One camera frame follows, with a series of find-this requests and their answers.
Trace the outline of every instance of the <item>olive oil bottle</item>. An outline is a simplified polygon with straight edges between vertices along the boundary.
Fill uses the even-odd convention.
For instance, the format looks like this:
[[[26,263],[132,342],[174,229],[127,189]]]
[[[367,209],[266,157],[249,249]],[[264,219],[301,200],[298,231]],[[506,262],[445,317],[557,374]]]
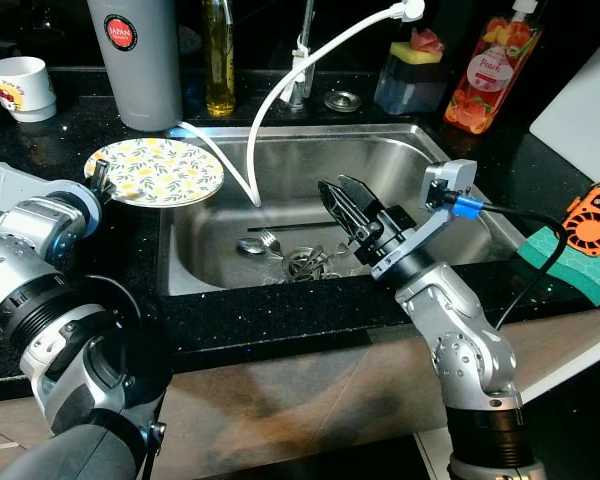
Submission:
[[[207,110],[215,117],[235,108],[233,87],[233,18],[230,0],[203,0],[205,20]]]

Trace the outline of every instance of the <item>sink drain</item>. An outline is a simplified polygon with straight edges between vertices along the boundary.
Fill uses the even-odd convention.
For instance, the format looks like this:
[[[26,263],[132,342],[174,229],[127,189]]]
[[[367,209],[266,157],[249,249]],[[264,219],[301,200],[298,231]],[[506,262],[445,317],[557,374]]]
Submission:
[[[282,259],[282,273],[284,273],[284,278],[287,282],[320,280],[321,278],[331,278],[335,275],[331,260],[328,258],[328,255],[322,253],[315,260],[315,264],[318,265],[315,269],[297,276],[298,271],[305,265],[312,251],[313,249],[310,247],[299,247],[284,256]]]

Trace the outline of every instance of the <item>orange fan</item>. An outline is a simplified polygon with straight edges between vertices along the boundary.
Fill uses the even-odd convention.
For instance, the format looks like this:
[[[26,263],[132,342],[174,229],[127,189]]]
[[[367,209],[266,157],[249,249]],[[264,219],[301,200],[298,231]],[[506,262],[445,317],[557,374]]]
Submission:
[[[600,183],[594,184],[584,199],[576,198],[562,223],[568,244],[591,257],[600,256]]]

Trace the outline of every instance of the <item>floral plate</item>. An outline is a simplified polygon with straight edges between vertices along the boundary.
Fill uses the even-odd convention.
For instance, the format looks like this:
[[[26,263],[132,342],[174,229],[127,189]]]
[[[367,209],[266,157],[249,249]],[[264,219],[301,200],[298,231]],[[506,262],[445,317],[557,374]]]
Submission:
[[[138,138],[102,147],[87,160],[84,175],[93,175],[96,160],[109,162],[111,197],[139,207],[169,208],[213,195],[224,179],[222,165],[202,148],[177,140]]]

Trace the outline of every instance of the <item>granite countertop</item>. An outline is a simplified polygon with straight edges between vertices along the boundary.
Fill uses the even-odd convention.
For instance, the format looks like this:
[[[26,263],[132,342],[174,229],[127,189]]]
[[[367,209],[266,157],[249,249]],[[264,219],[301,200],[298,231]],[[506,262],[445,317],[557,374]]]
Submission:
[[[189,72],[184,82],[185,117],[198,126],[248,126],[279,72],[244,72],[237,76],[238,108],[214,119],[202,107],[203,78]],[[82,181],[82,166],[99,147],[147,136],[124,126],[101,69],[52,72],[58,92],[58,114],[38,124],[18,124],[2,112],[0,161],[45,179]],[[291,114],[274,108],[268,125],[394,123],[372,102],[369,92],[377,75],[318,74],[307,111]],[[325,91],[366,92],[362,108],[352,115],[322,105]],[[476,184],[496,204],[528,208],[560,218],[590,180],[528,133],[531,119],[503,109],[488,134],[474,137],[440,121],[438,115],[416,121],[451,158],[478,161]],[[110,202],[99,230],[78,247],[71,275],[106,275],[122,282],[137,297],[144,326],[169,343],[176,372],[274,358],[368,342],[366,330],[409,322],[393,291],[370,277],[270,285],[179,297],[157,294],[158,211]],[[513,220],[527,235],[537,228]],[[480,297],[487,317],[495,321],[535,270],[519,258],[456,268]],[[541,318],[593,308],[578,291],[555,279],[544,279],[515,309],[511,321]],[[18,356],[0,333],[0,399],[29,393],[18,369]]]

